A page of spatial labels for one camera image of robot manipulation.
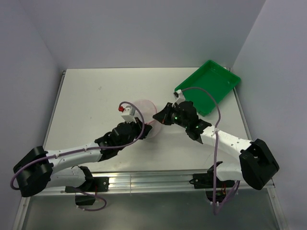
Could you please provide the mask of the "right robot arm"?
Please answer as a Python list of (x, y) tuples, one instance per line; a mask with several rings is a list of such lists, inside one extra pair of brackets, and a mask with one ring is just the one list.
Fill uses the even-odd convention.
[(250, 187), (261, 190), (279, 171), (280, 167), (265, 141), (241, 139), (215, 128), (199, 118), (193, 102), (167, 103), (153, 115), (163, 125), (176, 124), (200, 144), (215, 147), (233, 157), (236, 163), (216, 163), (208, 174), (208, 183), (217, 187), (223, 181), (245, 181)]

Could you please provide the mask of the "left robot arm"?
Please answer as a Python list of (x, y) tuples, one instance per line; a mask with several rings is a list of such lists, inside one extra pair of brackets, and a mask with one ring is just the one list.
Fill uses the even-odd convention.
[(102, 137), (86, 145), (63, 150), (31, 149), (13, 168), (11, 188), (31, 197), (48, 187), (75, 187), (89, 191), (94, 178), (85, 163), (109, 160), (138, 140), (147, 138), (152, 125), (139, 118), (119, 123)]

